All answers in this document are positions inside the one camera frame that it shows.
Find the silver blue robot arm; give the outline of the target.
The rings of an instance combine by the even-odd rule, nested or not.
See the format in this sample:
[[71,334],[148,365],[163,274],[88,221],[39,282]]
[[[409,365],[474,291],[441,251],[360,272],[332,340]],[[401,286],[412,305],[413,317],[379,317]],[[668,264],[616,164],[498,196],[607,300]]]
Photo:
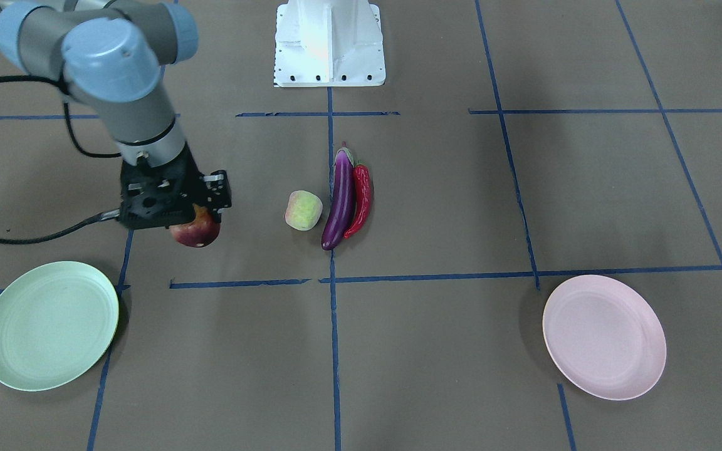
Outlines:
[[0,52],[31,81],[88,106],[118,147],[128,229],[216,224],[231,205],[226,172],[199,169],[163,85],[165,66],[191,59],[199,29],[174,3],[0,1]]

